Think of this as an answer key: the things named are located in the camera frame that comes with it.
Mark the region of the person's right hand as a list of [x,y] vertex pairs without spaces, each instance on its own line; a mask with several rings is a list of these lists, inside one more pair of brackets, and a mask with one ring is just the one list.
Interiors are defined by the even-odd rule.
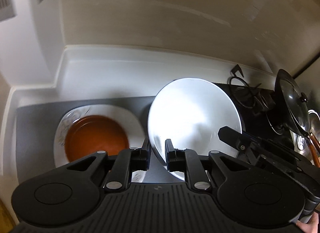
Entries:
[[310,217],[308,223],[302,223],[301,221],[297,221],[296,225],[304,232],[304,233],[317,233],[318,225],[319,225],[319,215],[317,213],[313,213]]

